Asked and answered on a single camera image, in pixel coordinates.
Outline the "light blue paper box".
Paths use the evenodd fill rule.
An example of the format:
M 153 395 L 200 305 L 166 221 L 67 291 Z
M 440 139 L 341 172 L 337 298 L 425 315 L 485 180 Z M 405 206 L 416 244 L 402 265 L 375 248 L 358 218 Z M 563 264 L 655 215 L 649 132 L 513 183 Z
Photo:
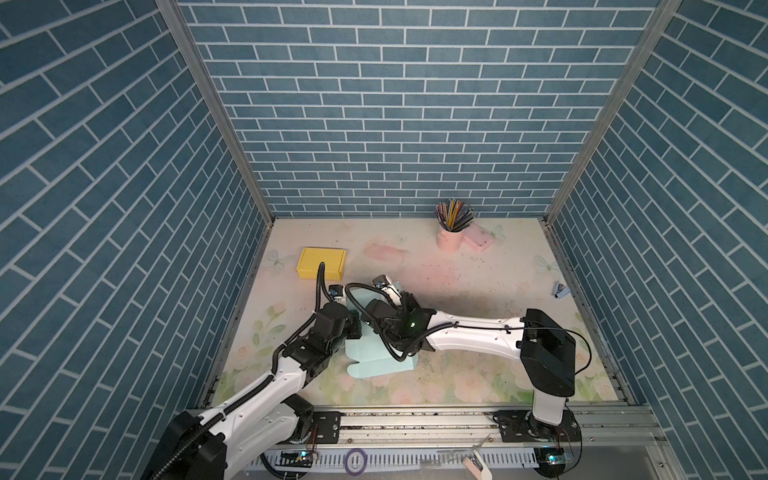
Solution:
M 366 379 L 400 372 L 412 371 L 418 365 L 418 356 L 403 362 L 394 360 L 374 330 L 365 323 L 359 311 L 347 301 L 356 316 L 358 326 L 345 340 L 345 354 L 352 361 L 347 373 L 355 379 Z

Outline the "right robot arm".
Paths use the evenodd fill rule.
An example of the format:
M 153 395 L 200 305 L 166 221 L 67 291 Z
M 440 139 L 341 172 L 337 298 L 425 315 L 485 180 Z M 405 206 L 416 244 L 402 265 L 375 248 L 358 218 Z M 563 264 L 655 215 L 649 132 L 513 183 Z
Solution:
M 520 318 L 472 318 L 423 308 L 405 296 L 399 305 L 371 300 L 360 317 L 399 362 L 422 350 L 461 350 L 520 362 L 534 390 L 533 419 L 551 427 L 562 423 L 566 400 L 575 393 L 577 342 L 543 311 L 529 309 Z

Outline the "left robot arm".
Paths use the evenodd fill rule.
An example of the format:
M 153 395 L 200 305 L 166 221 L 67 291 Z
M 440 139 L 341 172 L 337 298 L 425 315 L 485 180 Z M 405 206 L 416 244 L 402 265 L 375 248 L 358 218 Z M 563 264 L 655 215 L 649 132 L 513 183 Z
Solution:
M 230 479 L 281 443 L 314 431 L 314 406 L 299 395 L 360 332 L 359 315 L 338 302 L 320 307 L 273 352 L 270 369 L 220 405 L 177 415 L 143 479 Z

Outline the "pink flat paper box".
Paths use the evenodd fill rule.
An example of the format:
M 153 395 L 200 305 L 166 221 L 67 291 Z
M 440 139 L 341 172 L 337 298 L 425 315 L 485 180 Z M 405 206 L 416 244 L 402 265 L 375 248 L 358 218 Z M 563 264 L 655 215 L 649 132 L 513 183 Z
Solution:
M 477 224 L 470 224 L 462 231 L 463 243 L 476 253 L 488 250 L 495 242 L 495 237 Z

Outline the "pink metal pencil cup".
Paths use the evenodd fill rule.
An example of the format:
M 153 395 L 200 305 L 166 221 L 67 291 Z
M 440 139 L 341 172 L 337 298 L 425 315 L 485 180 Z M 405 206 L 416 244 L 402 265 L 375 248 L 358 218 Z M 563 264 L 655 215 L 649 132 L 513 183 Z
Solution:
M 436 237 L 437 247 L 444 252 L 456 252 L 463 243 L 463 232 L 440 229 Z

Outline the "coloured pencils bundle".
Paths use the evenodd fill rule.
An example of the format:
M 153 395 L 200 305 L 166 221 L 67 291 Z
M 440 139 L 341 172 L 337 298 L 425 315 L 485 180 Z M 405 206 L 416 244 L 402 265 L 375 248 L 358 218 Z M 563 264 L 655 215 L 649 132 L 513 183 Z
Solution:
M 439 202 L 434 209 L 440 227 L 451 233 L 458 233 L 474 221 L 474 212 L 464 201 L 450 199 Z

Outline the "white pink clip tool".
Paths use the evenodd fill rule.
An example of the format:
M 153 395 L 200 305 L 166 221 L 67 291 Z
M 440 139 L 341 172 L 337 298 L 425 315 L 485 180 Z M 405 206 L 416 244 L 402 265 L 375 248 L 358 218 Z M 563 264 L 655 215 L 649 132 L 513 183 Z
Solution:
M 475 480 L 492 480 L 493 474 L 477 449 L 462 460 L 462 464 Z

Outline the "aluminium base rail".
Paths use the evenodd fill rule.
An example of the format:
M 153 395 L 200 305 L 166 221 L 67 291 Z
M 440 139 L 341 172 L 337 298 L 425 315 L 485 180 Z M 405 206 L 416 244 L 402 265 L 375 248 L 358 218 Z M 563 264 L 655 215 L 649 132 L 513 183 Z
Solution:
M 261 469 L 281 479 L 305 479 L 320 473 L 359 477 L 466 469 L 463 458 L 477 449 L 493 478 L 504 468 L 564 478 L 594 461 L 599 450 L 620 453 L 635 448 L 655 478 L 683 475 L 668 436 L 646 407 L 574 406 L 566 401 L 563 421 L 556 427 L 537 423 L 531 407 L 314 407 L 311 437 L 278 444 L 236 474 Z

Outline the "aluminium corner post left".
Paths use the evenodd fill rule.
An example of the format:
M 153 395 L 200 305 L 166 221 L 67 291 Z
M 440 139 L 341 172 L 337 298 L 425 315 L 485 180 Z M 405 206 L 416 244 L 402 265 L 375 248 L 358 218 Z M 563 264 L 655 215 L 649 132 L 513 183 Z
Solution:
M 264 218 L 267 229 L 271 228 L 274 224 L 274 215 L 258 186 L 247 155 L 237 137 L 234 126 L 183 16 L 179 2 L 157 0 L 156 5 L 254 200 L 257 210 Z

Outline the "aluminium corner post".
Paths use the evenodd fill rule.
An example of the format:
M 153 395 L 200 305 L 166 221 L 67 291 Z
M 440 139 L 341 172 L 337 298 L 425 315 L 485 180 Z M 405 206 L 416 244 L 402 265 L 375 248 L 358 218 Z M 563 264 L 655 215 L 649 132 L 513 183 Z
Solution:
M 658 5 L 650 15 L 637 45 L 629 55 L 620 76 L 608 95 L 605 105 L 598 113 L 594 125 L 586 135 L 580 151 L 574 157 L 574 161 L 564 176 L 561 186 L 546 210 L 542 220 L 544 228 L 551 228 L 554 225 L 568 197 L 589 165 L 611 123 L 680 5 L 680 0 L 662 0 L 658 2 Z
M 271 228 L 274 224 L 274 215 L 258 186 L 247 155 L 237 137 L 234 126 L 183 16 L 179 2 L 157 0 L 156 5 L 254 200 L 257 210 L 264 218 L 267 229 Z

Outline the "aluminium corner post right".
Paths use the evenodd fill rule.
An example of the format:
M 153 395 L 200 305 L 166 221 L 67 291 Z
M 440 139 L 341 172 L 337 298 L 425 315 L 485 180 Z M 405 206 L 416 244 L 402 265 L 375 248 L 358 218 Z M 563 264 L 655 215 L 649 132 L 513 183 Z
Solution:
M 554 225 L 568 197 L 589 165 L 611 123 L 680 5 L 680 0 L 662 0 L 658 2 L 658 5 L 650 15 L 637 45 L 629 55 L 620 76 L 608 95 L 605 105 L 598 113 L 594 125 L 586 135 L 580 151 L 574 157 L 574 161 L 564 176 L 561 186 L 546 210 L 542 220 L 544 228 L 551 228 Z

